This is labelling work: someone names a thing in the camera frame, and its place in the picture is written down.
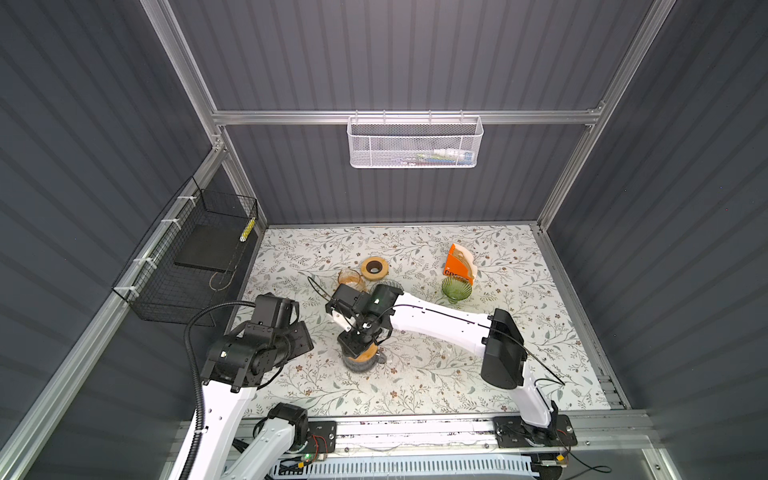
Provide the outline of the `orange glass carafe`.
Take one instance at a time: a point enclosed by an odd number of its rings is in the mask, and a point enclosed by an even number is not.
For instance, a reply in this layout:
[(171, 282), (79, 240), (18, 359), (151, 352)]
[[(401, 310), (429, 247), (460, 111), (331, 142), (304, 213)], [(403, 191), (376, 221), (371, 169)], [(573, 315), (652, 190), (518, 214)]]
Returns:
[(364, 277), (351, 268), (342, 268), (338, 273), (337, 281), (339, 285), (347, 285), (360, 292), (368, 291)]

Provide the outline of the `green glass dripper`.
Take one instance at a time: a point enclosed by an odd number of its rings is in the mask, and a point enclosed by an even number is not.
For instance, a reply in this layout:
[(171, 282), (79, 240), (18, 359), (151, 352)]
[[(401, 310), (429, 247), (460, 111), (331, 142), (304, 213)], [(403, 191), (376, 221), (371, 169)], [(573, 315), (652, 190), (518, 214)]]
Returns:
[(464, 278), (446, 276), (441, 283), (441, 290), (451, 303), (457, 303), (468, 299), (472, 295), (473, 286)]

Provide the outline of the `grey glass carafe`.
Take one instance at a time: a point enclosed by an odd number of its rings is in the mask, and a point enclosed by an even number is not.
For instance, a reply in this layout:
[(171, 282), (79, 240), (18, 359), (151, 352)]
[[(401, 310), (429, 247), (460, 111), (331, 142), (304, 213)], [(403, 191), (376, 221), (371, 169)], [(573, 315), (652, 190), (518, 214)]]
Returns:
[(377, 365), (385, 364), (387, 357), (380, 349), (372, 345), (358, 357), (342, 356), (341, 360), (348, 370), (355, 373), (364, 373), (372, 370)]

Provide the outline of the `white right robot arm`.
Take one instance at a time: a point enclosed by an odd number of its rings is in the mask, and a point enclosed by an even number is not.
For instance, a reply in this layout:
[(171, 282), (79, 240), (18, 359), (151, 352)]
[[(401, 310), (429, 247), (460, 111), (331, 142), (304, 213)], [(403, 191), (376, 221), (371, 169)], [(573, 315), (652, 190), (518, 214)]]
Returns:
[(366, 371), (397, 331), (418, 333), (463, 348), (482, 360), (481, 378), (507, 390), (531, 432), (557, 432), (558, 408), (545, 398), (527, 361), (534, 355), (510, 313), (468, 313), (430, 303), (401, 288), (379, 284), (370, 293), (341, 284), (325, 311), (342, 332), (337, 341), (348, 366)]

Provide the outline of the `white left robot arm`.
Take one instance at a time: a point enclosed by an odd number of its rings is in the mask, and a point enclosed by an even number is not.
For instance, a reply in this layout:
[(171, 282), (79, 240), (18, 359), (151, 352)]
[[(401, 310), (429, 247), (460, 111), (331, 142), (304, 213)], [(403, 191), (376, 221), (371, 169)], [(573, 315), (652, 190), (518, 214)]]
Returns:
[[(198, 362), (192, 329), (202, 318), (231, 307), (251, 308), (251, 318), (214, 341), (205, 361)], [(269, 478), (281, 456), (305, 446), (309, 436), (306, 409), (277, 404), (239, 458), (229, 463), (227, 457), (248, 404), (277, 379), (289, 361), (314, 348), (300, 319), (298, 302), (268, 293), (253, 301), (209, 306), (187, 322), (183, 342), (195, 410), (170, 478)]]

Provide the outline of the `grey glass dripper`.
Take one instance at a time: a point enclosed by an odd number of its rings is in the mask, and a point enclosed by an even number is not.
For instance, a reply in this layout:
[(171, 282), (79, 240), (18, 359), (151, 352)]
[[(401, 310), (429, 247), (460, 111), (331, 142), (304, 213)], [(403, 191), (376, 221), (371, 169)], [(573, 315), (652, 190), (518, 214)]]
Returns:
[(379, 281), (379, 284), (385, 285), (385, 286), (388, 286), (388, 287), (397, 288), (397, 289), (400, 289), (400, 290), (403, 290), (403, 288), (404, 288), (403, 285), (400, 282), (392, 280), (392, 279), (382, 279), (381, 281)]

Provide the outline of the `orange coffee filter pack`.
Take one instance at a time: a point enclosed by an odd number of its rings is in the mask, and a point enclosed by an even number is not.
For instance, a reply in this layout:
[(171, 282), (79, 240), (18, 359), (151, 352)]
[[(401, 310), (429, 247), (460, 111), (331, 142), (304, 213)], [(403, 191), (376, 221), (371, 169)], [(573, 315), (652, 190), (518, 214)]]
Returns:
[(473, 285), (478, 275), (473, 254), (465, 247), (453, 243), (445, 260), (443, 274), (459, 278)]

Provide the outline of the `black flat pad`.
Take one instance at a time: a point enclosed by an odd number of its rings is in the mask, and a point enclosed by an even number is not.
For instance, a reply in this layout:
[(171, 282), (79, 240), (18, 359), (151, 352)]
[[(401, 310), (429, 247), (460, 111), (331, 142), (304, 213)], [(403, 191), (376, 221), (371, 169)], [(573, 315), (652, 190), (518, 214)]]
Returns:
[(224, 227), (196, 225), (174, 257), (181, 267), (225, 273), (234, 270), (245, 246), (240, 234)]

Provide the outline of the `yellow marker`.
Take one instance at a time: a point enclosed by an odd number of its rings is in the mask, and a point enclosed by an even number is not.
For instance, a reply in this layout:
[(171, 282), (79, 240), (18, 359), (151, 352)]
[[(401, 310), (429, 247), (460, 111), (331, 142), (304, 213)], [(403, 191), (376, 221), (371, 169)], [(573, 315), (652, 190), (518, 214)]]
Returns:
[(248, 240), (248, 238), (249, 238), (251, 232), (253, 231), (256, 223), (257, 223), (257, 220), (256, 220), (255, 217), (251, 217), (248, 220), (246, 226), (243, 228), (243, 230), (242, 230), (242, 232), (240, 234), (240, 237), (239, 237), (239, 241), (241, 243), (245, 243)]

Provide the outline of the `items in white basket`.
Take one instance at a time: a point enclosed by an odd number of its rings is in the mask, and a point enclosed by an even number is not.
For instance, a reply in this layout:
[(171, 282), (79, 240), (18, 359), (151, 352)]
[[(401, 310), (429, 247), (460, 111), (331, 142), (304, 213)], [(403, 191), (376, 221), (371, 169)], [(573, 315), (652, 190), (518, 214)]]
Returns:
[(475, 165), (475, 153), (471, 150), (463, 149), (436, 149), (423, 152), (409, 152), (401, 162), (405, 165), (455, 165), (469, 166)]

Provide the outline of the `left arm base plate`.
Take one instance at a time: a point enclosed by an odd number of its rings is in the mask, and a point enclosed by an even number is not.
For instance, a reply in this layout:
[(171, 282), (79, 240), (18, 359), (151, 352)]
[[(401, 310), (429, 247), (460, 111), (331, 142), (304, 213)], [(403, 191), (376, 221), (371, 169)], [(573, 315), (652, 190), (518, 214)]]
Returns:
[(310, 420), (306, 438), (297, 443), (293, 450), (288, 450), (287, 455), (314, 455), (330, 454), (336, 450), (338, 436), (338, 423), (336, 421)]

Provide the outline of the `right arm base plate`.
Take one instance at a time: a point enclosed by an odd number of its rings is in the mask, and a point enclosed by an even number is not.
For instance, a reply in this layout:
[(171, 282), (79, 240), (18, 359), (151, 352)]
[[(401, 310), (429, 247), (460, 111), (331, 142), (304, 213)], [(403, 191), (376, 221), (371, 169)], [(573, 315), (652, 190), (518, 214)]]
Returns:
[(492, 418), (493, 431), (501, 448), (574, 447), (578, 444), (574, 427), (566, 415), (555, 415), (548, 427), (535, 427), (520, 416)]

